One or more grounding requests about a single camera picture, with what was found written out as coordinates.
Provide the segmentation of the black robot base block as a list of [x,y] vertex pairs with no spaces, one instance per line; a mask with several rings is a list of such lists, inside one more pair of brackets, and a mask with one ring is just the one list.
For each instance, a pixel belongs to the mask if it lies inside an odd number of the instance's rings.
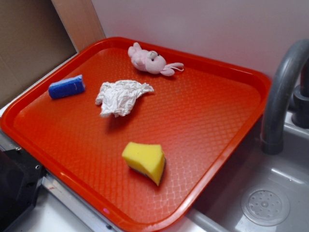
[[0,230],[7,232],[35,208],[44,167],[26,150],[0,152]]

